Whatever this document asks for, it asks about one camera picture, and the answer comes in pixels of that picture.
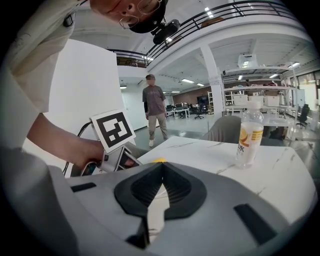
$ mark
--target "glass railing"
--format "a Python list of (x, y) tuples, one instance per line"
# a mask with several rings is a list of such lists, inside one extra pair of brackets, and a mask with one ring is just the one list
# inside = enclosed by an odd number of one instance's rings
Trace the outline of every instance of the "glass railing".
[(116, 62), (118, 66), (131, 66), (138, 68), (146, 68), (150, 62), (150, 57), (143, 53), (120, 50), (120, 49), (107, 49), (116, 54)]
[(230, 19), (256, 15), (285, 17), (297, 21), (284, 4), (264, 0), (237, 1), (208, 9), (187, 19), (181, 23), (179, 30), (168, 40), (161, 44), (155, 44), (146, 54), (120, 49), (107, 50), (116, 53), (119, 66), (145, 68), (170, 47), (196, 31)]
[(156, 59), (167, 49), (190, 34), (230, 19), (253, 15), (271, 15), (297, 20), (291, 11), (281, 3), (273, 1), (237, 1), (220, 5), (201, 12), (183, 23), (179, 30), (159, 45), (154, 45), (146, 54), (147, 58)]

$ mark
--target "glasses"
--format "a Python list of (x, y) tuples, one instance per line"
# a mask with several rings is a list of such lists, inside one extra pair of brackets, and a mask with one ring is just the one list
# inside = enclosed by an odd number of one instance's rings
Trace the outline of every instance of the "glasses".
[[(161, 2), (162, 0), (141, 0), (137, 5), (137, 9), (141, 13), (140, 18), (158, 10)], [(130, 29), (139, 23), (140, 18), (134, 15), (124, 16), (119, 23), (124, 30)]]

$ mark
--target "black arm sleeve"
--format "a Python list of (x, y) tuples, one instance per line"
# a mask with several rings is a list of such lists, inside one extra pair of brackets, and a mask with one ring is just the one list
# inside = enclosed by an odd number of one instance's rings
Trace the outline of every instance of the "black arm sleeve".
[(144, 113), (148, 113), (148, 104), (144, 103)]

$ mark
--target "bottle cap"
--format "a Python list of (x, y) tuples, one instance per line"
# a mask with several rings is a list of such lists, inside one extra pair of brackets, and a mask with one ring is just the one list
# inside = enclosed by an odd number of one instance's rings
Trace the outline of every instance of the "bottle cap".
[(248, 109), (255, 109), (255, 110), (258, 110), (261, 108), (261, 103), (260, 101), (253, 101), (253, 100), (250, 100), (246, 103), (246, 107)]

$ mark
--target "cardboard box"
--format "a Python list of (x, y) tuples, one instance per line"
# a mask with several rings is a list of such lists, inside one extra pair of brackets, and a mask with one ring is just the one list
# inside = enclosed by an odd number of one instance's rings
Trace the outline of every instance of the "cardboard box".
[(233, 95), (233, 102), (236, 106), (245, 106), (248, 102), (248, 95)]
[(269, 107), (279, 107), (279, 96), (264, 96), (264, 105)]
[(252, 102), (260, 102), (261, 106), (264, 105), (264, 98), (263, 96), (249, 96), (249, 101)]

